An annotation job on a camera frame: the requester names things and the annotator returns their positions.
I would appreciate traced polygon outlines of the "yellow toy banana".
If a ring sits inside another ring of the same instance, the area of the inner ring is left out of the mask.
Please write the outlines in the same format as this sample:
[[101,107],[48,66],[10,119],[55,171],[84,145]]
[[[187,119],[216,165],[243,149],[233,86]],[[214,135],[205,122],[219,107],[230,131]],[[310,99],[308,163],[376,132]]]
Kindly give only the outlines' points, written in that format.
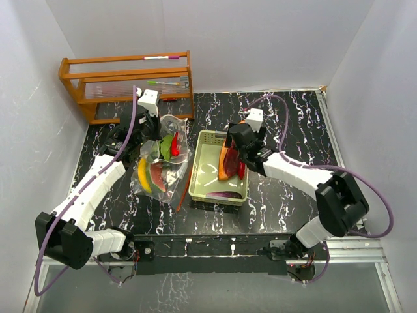
[[151,193],[151,186],[147,179],[147,161],[144,158],[141,158],[137,167],[137,174],[139,178],[139,183],[142,187],[142,189],[146,193]]

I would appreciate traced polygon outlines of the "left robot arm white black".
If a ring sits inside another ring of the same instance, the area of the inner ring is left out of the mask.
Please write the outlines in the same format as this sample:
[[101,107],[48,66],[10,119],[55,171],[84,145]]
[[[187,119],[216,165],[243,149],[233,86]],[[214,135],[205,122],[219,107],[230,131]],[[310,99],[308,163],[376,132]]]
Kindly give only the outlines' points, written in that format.
[[47,256],[73,269],[90,258],[113,253],[120,260],[134,254],[126,231],[110,228],[87,231],[89,221],[111,187],[125,174],[139,154],[140,145],[156,140],[160,118],[155,104],[135,106],[121,115],[120,123],[108,134],[93,165],[73,192],[51,213],[41,212],[35,220],[40,256]]

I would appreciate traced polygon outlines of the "purple toy eggplant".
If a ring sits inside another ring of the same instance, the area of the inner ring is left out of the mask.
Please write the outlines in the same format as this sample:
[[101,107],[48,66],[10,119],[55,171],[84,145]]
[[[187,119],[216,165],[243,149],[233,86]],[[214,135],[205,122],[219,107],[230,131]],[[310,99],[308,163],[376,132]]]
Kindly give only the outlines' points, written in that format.
[[215,192],[209,192],[206,197],[213,198],[233,198],[233,199],[242,199],[242,194],[239,192],[234,191],[215,191]]

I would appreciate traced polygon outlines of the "green toy leaf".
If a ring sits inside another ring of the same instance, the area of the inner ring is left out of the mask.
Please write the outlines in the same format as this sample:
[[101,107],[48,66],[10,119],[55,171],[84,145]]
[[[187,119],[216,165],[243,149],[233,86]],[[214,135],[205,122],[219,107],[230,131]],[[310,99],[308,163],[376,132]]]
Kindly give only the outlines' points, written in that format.
[[162,158],[166,161],[170,161],[171,158],[173,158],[170,152],[170,147],[171,147],[171,142],[172,142],[173,137],[174,135],[172,134],[165,135],[159,143],[160,154]]

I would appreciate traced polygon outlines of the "clear bag of white discs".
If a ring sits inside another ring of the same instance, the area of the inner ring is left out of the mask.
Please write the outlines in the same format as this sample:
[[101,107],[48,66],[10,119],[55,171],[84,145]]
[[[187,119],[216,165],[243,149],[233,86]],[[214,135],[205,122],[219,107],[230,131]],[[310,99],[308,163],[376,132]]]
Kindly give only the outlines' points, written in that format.
[[148,140],[140,147],[139,157],[148,164],[167,162],[182,164],[190,156],[186,133],[188,118],[179,119],[173,115],[163,115],[160,118],[160,139]]

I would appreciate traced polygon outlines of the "red toy chili pepper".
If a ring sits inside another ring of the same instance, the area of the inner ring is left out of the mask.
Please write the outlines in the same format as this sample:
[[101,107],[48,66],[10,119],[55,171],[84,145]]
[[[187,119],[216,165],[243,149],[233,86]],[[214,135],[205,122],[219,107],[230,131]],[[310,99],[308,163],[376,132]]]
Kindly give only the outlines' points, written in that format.
[[246,171],[246,165],[240,161],[238,164],[238,177],[240,180],[243,180]]
[[172,139],[171,147],[170,147],[171,156],[173,156],[173,157],[179,156],[178,138],[179,138],[179,133],[176,132],[173,139]]

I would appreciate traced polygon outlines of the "pale green perforated basket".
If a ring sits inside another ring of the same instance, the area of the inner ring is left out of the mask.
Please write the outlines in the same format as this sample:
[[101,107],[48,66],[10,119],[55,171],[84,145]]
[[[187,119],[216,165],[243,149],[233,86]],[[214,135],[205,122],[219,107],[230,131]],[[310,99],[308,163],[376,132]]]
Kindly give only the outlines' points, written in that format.
[[[188,193],[193,201],[205,203],[242,206],[248,197],[248,170],[243,180],[237,175],[227,181],[218,180],[220,150],[226,139],[226,132],[202,130],[199,132],[195,148],[194,163]],[[242,194],[242,199],[209,198],[206,195],[215,191],[234,191]]]

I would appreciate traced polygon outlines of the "dark red toy sweet potato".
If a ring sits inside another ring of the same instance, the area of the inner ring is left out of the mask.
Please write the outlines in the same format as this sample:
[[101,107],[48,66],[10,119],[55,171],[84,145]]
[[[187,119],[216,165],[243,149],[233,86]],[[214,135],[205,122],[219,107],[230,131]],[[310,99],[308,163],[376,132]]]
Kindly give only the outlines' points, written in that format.
[[223,161],[223,171],[226,179],[238,173],[239,162],[238,151],[233,148],[228,148]]

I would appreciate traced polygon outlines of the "red watermelon slice toy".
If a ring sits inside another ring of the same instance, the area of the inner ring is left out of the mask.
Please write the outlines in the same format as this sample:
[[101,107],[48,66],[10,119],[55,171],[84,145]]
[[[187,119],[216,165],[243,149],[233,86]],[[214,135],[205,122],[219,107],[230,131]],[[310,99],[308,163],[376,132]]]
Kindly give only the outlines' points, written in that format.
[[150,164],[147,167],[147,179],[154,193],[166,192],[164,180],[162,178],[162,163]]

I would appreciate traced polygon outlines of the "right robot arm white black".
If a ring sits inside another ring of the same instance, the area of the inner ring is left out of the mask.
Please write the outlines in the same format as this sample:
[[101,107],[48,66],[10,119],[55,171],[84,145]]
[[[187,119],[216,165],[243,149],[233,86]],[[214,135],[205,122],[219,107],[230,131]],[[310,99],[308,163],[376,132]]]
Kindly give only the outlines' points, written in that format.
[[231,123],[225,142],[237,151],[249,170],[287,183],[317,204],[318,215],[299,228],[284,244],[269,247],[271,254],[304,259],[315,246],[332,237],[344,237],[369,212],[353,175],[298,164],[276,149],[264,145],[260,135],[245,122]]

